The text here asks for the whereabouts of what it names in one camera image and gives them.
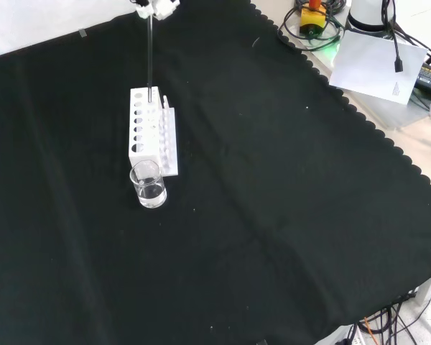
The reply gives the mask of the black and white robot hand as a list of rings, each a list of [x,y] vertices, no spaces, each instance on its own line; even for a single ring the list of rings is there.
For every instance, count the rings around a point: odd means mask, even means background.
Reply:
[[[179,0],[131,0],[131,3],[135,4],[140,18],[154,17],[159,21],[171,16],[180,5]]]

